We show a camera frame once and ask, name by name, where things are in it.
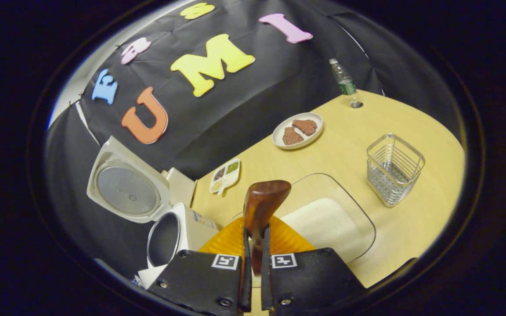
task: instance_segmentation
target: black cloth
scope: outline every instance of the black cloth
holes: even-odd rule
[[[454,98],[439,74],[397,36],[348,8],[326,0],[209,0],[216,6],[212,12],[195,20],[179,15],[199,2],[137,32],[98,68],[80,104],[99,144],[114,136],[153,168],[175,167],[198,179],[269,136],[282,120],[339,96],[329,58],[345,66],[357,88],[378,94],[384,90],[386,96],[430,114],[459,136]],[[291,44],[274,26],[257,21],[275,13],[285,14],[314,37]],[[223,80],[213,79],[213,88],[195,97],[188,80],[170,66],[184,54],[205,56],[206,41],[219,34],[228,34],[235,46],[256,60],[238,72],[224,71]],[[121,52],[143,36],[151,46],[132,62],[121,64]],[[113,104],[91,100],[97,76],[105,68],[118,82]],[[140,120],[153,126],[153,115],[136,103],[148,86],[165,108],[169,125],[157,142],[141,144],[121,126],[121,120],[135,106]],[[48,188],[72,239],[92,258],[101,258],[132,277],[146,268],[152,223],[124,220],[87,197],[87,181],[99,149],[76,108],[68,108],[48,130]]]
[[[100,258],[126,277],[147,268],[147,237],[153,222],[136,224],[101,208],[86,194],[100,146],[75,106],[48,130],[46,181],[54,210],[66,233],[90,258]]]

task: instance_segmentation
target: foam letter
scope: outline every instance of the foam letter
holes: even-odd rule
[[[163,106],[151,94],[152,91],[153,88],[151,86],[147,87],[138,96],[138,100],[136,101],[138,104],[144,104],[155,116],[155,125],[152,128],[144,126],[142,121],[136,116],[135,106],[129,108],[124,114],[124,118],[122,118],[122,126],[128,128],[136,139],[144,144],[155,142],[165,132],[167,121],[169,120]]]
[[[184,16],[187,20],[194,20],[199,16],[203,16],[208,12],[214,10],[215,6],[212,4],[207,4],[206,2],[202,2],[200,4],[195,4],[194,6],[190,6],[185,10],[181,11],[181,16]]]
[[[112,104],[114,101],[114,95],[116,94],[116,88],[118,88],[118,82],[111,82],[114,78],[111,75],[105,76],[108,69],[103,69],[95,82],[95,88],[93,88],[93,94],[91,94],[91,100],[95,98],[101,98],[107,100],[108,104]]]
[[[285,19],[285,15],[281,13],[269,14],[262,16],[259,22],[265,22],[271,24],[275,28],[278,28],[281,32],[286,35],[286,41],[292,44],[303,42],[314,37],[311,33],[300,30],[297,26],[290,23],[289,20]]]
[[[151,42],[149,42],[145,37],[138,38],[135,40],[132,44],[130,44],[125,50],[123,50],[122,54],[122,60],[120,60],[120,63],[125,65],[128,64],[131,60],[133,60],[137,54],[140,54],[144,50],[147,50],[147,48],[151,45]]]
[[[255,61],[255,57],[243,53],[229,41],[228,34],[220,34],[206,42],[206,57],[186,54],[171,65],[171,71],[179,70],[194,86],[193,94],[202,96],[214,86],[213,80],[206,80],[201,74],[216,79],[224,78],[221,61],[228,72],[237,72]]]

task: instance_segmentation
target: wire basket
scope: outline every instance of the wire basket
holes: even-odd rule
[[[410,192],[425,164],[423,154],[394,134],[367,149],[368,185],[385,206],[395,206]]]

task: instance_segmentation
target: yellow letter m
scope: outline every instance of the yellow letter m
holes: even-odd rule
[[[194,86],[195,97],[202,96],[214,86],[214,81],[205,79],[201,74],[216,79],[224,78],[221,61],[226,64],[227,72],[237,72],[255,61],[255,57],[243,53],[232,42],[228,34],[220,34],[206,42],[206,57],[186,54],[171,65],[171,71],[179,70]]]

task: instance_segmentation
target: steak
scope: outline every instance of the steak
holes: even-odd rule
[[[318,127],[313,120],[294,120],[292,122],[292,126],[298,128],[307,136],[315,133],[315,130]]]
[[[285,135],[282,137],[282,141],[285,142],[286,145],[297,144],[304,140],[304,138],[298,134],[293,127],[285,128]]]

